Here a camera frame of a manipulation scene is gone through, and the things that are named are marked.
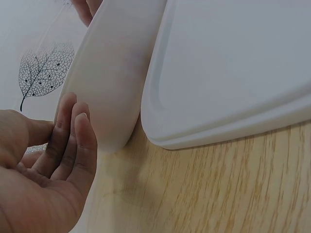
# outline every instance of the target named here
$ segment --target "black leaf drawing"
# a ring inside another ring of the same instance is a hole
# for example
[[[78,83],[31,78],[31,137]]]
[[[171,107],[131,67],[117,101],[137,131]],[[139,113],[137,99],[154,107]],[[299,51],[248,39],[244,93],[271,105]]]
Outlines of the black leaf drawing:
[[[26,98],[45,96],[63,84],[73,57],[71,42],[54,43],[51,48],[28,51],[23,56],[18,77],[23,94],[20,111]]]

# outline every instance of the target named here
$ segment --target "white cutting board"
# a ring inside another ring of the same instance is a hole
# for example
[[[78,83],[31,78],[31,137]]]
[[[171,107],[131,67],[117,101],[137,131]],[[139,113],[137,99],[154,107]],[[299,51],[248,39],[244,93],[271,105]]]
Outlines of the white cutting board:
[[[168,149],[311,118],[311,1],[169,0],[141,105]]]

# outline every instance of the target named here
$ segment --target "light wood tabletop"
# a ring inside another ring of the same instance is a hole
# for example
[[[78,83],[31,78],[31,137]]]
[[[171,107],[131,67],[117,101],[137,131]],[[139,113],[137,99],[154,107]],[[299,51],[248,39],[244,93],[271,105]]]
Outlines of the light wood tabletop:
[[[140,120],[100,155],[90,233],[311,232],[311,123],[168,151]]]

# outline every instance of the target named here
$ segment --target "hand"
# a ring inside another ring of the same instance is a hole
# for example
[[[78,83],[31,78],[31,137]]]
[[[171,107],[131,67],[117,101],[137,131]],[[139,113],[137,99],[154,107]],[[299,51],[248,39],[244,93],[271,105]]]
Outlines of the hand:
[[[89,26],[103,0],[71,0],[82,22]]]
[[[55,126],[0,111],[0,232],[62,233],[77,223],[96,172],[88,119],[73,93],[61,99]],[[45,151],[24,155],[47,141]]]

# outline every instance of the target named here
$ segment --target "leaf stem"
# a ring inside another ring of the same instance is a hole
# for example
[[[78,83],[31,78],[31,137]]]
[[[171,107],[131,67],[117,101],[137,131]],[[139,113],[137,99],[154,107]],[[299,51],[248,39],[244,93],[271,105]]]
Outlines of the leaf stem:
[[[22,110],[23,110],[23,103],[24,103],[24,100],[25,100],[26,98],[25,97],[23,97],[23,100],[22,100],[22,102],[21,102],[21,104],[20,104],[20,111],[22,112]]]

